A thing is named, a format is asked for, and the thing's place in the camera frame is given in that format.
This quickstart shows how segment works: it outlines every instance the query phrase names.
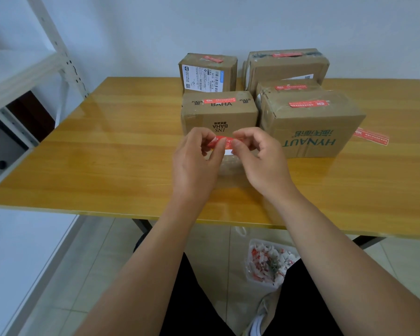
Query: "right hand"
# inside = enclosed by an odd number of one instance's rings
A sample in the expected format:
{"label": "right hand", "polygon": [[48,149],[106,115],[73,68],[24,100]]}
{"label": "right hand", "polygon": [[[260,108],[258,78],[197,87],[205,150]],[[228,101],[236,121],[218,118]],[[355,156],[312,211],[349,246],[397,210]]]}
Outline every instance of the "right hand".
{"label": "right hand", "polygon": [[[280,143],[259,127],[233,133],[232,152],[243,163],[247,179],[269,201],[299,193],[291,180]],[[250,151],[257,149],[258,157]]]}

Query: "tile floor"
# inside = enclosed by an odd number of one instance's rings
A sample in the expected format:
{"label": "tile floor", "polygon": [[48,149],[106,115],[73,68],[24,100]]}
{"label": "tile floor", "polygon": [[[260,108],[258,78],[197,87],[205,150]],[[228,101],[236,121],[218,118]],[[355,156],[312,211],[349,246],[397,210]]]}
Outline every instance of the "tile floor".
{"label": "tile floor", "polygon": [[[132,220],[87,217],[20,335],[72,335],[129,259],[140,236]],[[292,245],[286,230],[248,228],[242,237],[235,227],[196,224],[185,250],[200,285],[236,334],[268,293],[244,275],[252,238]],[[366,252],[420,297],[420,241],[387,238]]]}

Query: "red sticker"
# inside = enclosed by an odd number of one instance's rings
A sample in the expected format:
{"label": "red sticker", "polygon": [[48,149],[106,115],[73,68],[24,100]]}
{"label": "red sticker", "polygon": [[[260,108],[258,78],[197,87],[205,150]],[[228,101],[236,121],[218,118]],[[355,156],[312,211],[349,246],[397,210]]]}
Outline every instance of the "red sticker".
{"label": "red sticker", "polygon": [[353,133],[353,135],[359,138],[364,138],[365,140],[376,142],[384,146],[387,146],[389,144],[388,136],[385,136],[379,133],[366,131],[365,129],[362,129],[361,127],[358,127],[358,129],[355,131],[355,133]]}
{"label": "red sticker", "polygon": [[224,61],[224,60],[219,60],[219,59],[212,58],[211,56],[204,56],[204,59],[211,60],[211,61],[218,62],[218,63]]}
{"label": "red sticker", "polygon": [[283,86],[275,86],[276,90],[306,90],[305,84],[286,84]]}
{"label": "red sticker", "polygon": [[234,140],[235,138],[230,138],[228,136],[216,136],[213,138],[212,141],[210,141],[208,143],[208,147],[210,147],[211,149],[214,149],[214,147],[216,146],[216,143],[218,141],[220,141],[221,139],[226,138],[226,150],[232,150],[232,140]]}
{"label": "red sticker", "polygon": [[274,58],[285,58],[290,56],[302,56],[303,53],[294,52],[294,53],[274,53],[272,56]]}
{"label": "red sticker", "polygon": [[227,99],[204,99],[204,104],[221,103],[221,102],[235,102],[236,98]]}
{"label": "red sticker", "polygon": [[291,106],[291,107],[328,106],[328,101],[326,101],[326,100],[296,101],[296,102],[289,102],[289,106]]}

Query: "white shelf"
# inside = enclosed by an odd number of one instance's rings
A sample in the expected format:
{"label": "white shelf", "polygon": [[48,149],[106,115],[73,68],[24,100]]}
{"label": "white shelf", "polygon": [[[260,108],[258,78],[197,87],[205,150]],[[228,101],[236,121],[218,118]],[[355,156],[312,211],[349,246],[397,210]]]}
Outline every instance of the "white shelf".
{"label": "white shelf", "polygon": [[61,56],[55,51],[0,50],[0,108],[62,66]]}

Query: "table top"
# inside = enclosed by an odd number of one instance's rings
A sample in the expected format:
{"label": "table top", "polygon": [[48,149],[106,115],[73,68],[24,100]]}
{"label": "table top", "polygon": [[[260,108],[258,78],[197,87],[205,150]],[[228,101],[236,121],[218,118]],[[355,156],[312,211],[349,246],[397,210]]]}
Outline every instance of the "table top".
{"label": "table top", "polygon": [[[290,159],[297,187],[346,233],[420,238],[420,80],[323,87],[354,99],[361,127],[389,145],[354,136],[336,158]],[[3,180],[0,207],[157,219],[172,192],[181,99],[179,78],[107,78]],[[284,228],[245,179],[220,181],[198,222]]]}

